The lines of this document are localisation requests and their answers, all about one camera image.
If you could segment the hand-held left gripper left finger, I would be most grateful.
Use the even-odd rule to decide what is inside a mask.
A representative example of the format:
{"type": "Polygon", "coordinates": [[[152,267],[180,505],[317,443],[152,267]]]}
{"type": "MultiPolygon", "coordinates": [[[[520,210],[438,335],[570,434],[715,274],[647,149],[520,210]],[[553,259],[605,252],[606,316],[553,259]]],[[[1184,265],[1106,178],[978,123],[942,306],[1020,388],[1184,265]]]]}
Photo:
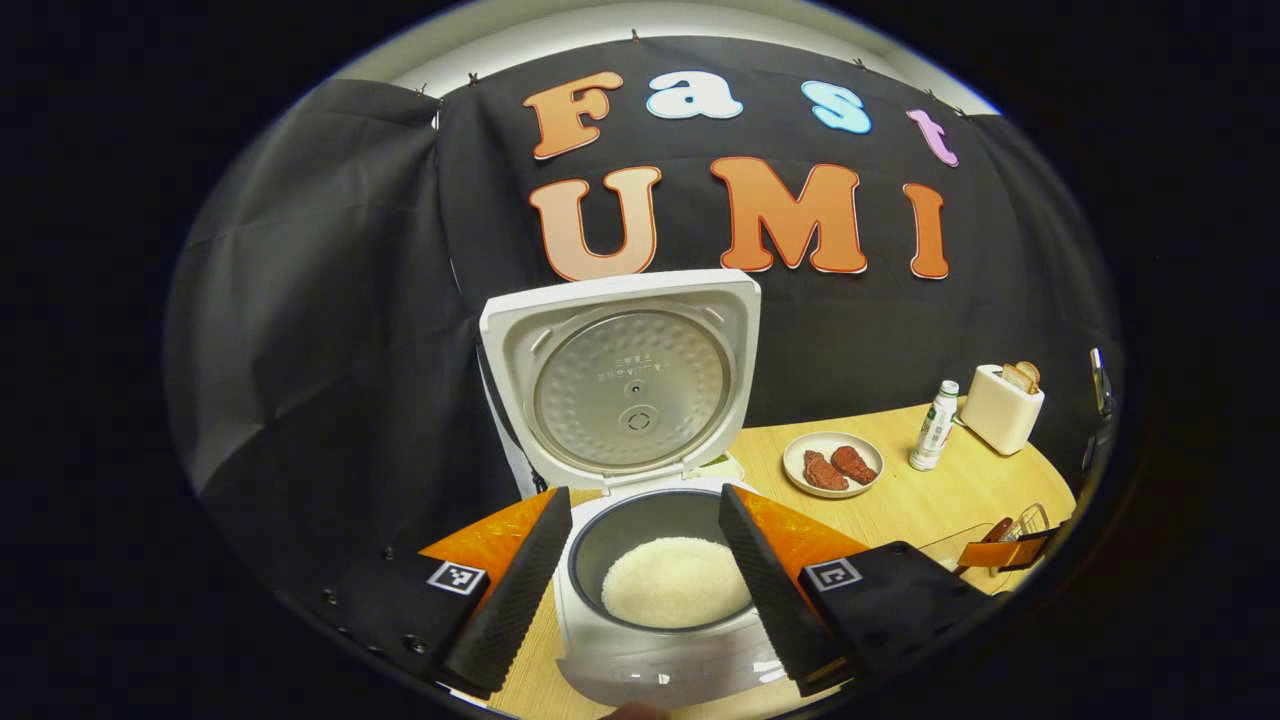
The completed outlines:
{"type": "Polygon", "coordinates": [[[355,565],[308,611],[417,680],[488,700],[506,683],[572,525],[570,492],[549,489],[420,550],[355,565]]]}

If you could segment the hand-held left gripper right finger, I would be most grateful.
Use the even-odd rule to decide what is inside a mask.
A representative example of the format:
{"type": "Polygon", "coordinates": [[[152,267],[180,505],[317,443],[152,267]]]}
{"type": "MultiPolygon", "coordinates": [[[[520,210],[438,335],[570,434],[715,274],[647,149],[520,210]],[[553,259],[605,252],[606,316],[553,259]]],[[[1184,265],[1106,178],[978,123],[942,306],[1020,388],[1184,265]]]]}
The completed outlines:
{"type": "Polygon", "coordinates": [[[739,486],[719,528],[777,659],[801,696],[883,685],[954,643],[1000,598],[919,548],[869,547],[739,486]]]}

